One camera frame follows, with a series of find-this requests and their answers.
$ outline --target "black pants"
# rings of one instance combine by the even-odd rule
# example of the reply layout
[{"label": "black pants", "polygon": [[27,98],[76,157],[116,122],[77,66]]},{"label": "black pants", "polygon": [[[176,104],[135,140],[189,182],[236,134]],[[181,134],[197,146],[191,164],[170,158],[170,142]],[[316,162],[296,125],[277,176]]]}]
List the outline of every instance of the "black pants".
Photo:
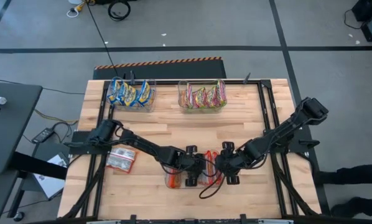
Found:
[{"label": "black pants", "polygon": [[[329,173],[329,184],[372,184],[372,165],[342,168]],[[372,216],[372,199],[359,198],[351,206],[354,210]]]}]

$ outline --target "butcher block tabletop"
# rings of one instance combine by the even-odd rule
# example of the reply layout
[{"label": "butcher block tabletop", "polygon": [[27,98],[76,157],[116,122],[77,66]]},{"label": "butcher block tabletop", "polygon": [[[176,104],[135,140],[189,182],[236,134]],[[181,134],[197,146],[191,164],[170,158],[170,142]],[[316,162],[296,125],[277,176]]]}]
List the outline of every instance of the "butcher block tabletop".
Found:
[{"label": "butcher block tabletop", "polygon": [[[294,112],[288,82],[286,79],[271,82],[279,120],[283,122]],[[103,84],[104,80],[88,82],[79,131],[96,127]],[[264,122],[257,85],[226,85],[226,95],[228,103],[221,113],[183,114],[177,101],[177,85],[157,85],[152,113],[114,111],[113,119],[158,145],[181,149],[196,145],[198,152],[220,151],[223,141],[233,141],[238,147],[262,136]],[[273,128],[270,110],[268,113]],[[313,210],[321,213],[309,163],[292,153],[287,157],[294,187]],[[84,191],[89,163],[90,156],[84,155],[69,167],[58,217],[65,215]],[[270,159],[260,169],[241,170],[239,185],[224,183],[216,195],[204,200],[198,197],[202,189],[169,189],[164,176],[160,164],[140,151],[129,174],[106,168],[98,218],[128,220],[137,215],[137,219],[219,219],[239,218],[242,213],[248,218],[281,217]],[[287,212],[291,213],[288,194],[284,196]],[[88,215],[92,215],[94,200],[95,190],[91,193]]]}]

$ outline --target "black metal frame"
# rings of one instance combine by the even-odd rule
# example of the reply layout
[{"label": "black metal frame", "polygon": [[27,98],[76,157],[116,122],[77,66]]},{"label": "black metal frame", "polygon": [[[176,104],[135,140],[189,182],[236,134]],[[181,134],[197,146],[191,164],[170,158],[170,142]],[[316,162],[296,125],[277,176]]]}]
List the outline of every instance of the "black metal frame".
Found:
[{"label": "black metal frame", "polygon": [[[264,125],[266,130],[270,129],[270,124],[269,124],[269,116],[267,114],[267,108],[266,108],[266,102],[265,102],[265,97],[264,97],[264,92],[263,92],[263,87],[267,88],[267,92],[269,94],[269,103],[270,107],[272,110],[272,115],[273,115],[273,120],[274,120],[274,125],[277,127],[279,125],[279,118],[277,114],[277,109],[276,109],[276,104],[274,101],[274,95],[273,95],[273,90],[271,86],[271,81],[270,80],[224,80],[225,84],[253,84],[257,85],[258,88],[258,94],[259,94],[259,99],[261,102],[261,109],[263,113],[263,119],[264,119]],[[178,84],[178,81],[176,80],[157,80],[157,84],[160,85],[176,85]],[[102,92],[102,97],[101,97],[101,104],[100,104],[100,111],[98,115],[98,122],[97,124],[100,124],[101,121],[103,120],[103,113],[105,110],[105,104],[106,104],[106,94],[109,86],[109,81],[105,81],[104,87],[103,87],[103,92]],[[113,118],[113,111],[114,107],[110,106],[109,107],[109,115],[108,118],[111,119]],[[288,160],[286,156],[287,152],[281,152],[281,159],[282,159],[282,166],[284,170],[284,174],[286,175],[288,181],[291,180],[291,174],[289,170],[289,165],[288,165]],[[103,154],[101,156],[101,159],[106,160],[107,155]],[[271,160],[272,160],[272,166],[274,169],[274,166],[277,164],[279,166],[279,163],[277,161],[277,156],[275,152],[271,152]],[[95,169],[95,163],[96,163],[96,156],[91,157],[91,163],[90,163],[90,170],[88,171],[88,177],[87,180],[90,180],[93,176],[93,171]],[[98,181],[98,185],[96,188],[96,196],[95,196],[95,202],[94,202],[94,207],[93,207],[93,215],[91,217],[86,216],[86,211],[88,209],[88,200],[85,200],[85,204],[83,207],[83,210],[81,211],[81,217],[80,218],[71,218],[71,219],[58,219],[55,221],[46,221],[46,222],[39,222],[39,223],[86,223],[90,221],[97,221],[98,220],[98,214],[99,214],[99,208],[100,208],[100,199],[101,199],[101,193],[103,190],[103,179],[104,179],[104,173],[101,176],[101,178]],[[292,215],[288,215],[286,211],[286,204],[284,201],[284,194],[282,191],[282,186],[281,186],[281,181],[278,178],[278,176],[274,173],[274,179],[276,183],[276,192],[277,192],[277,197],[279,201],[279,208],[281,211],[281,217],[284,221],[286,220],[294,220],[295,223],[372,223],[372,220],[357,220],[357,219],[349,219],[349,218],[333,218],[333,217],[326,217],[326,216],[300,216],[298,214],[298,206],[291,194],[289,194],[290,200],[291,200],[291,207],[292,207]],[[279,223],[279,219],[274,220],[275,222],[273,223]],[[127,223],[127,224],[135,224],[136,222],[138,223],[154,223],[154,224],[159,224],[159,223],[184,223],[184,224],[196,224],[199,222],[204,222],[204,223],[218,223],[218,222],[226,222],[226,223],[270,223],[270,219],[247,219],[245,214],[240,215],[240,219],[209,219],[209,220],[196,220],[196,219],[191,219],[191,220],[186,220],[186,219],[180,219],[180,220],[136,220],[136,215],[131,215],[129,220],[121,220],[121,223]]]}]

